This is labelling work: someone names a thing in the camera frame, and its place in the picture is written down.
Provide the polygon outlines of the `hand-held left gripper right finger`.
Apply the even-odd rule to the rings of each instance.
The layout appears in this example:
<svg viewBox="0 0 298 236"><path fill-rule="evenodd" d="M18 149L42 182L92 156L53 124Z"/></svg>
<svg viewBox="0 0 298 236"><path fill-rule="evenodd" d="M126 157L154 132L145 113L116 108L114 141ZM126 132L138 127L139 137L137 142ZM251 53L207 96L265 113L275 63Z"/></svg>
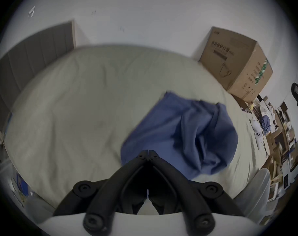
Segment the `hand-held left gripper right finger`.
<svg viewBox="0 0 298 236"><path fill-rule="evenodd" d="M148 150L148 161L176 194L189 235L209 235L216 225L213 213L244 217L220 184L188 180L153 150Z"/></svg>

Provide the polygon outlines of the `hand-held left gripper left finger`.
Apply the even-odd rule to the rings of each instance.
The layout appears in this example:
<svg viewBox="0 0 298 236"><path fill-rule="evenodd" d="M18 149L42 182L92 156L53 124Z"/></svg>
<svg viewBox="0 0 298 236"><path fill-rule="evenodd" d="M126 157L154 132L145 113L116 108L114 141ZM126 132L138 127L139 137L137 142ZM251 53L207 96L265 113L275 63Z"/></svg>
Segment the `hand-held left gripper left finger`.
<svg viewBox="0 0 298 236"><path fill-rule="evenodd" d="M57 206L53 217L85 213L82 225L86 232L90 235L109 235L121 193L143 169L147 159L148 150L143 150L109 179L77 182Z"/></svg>

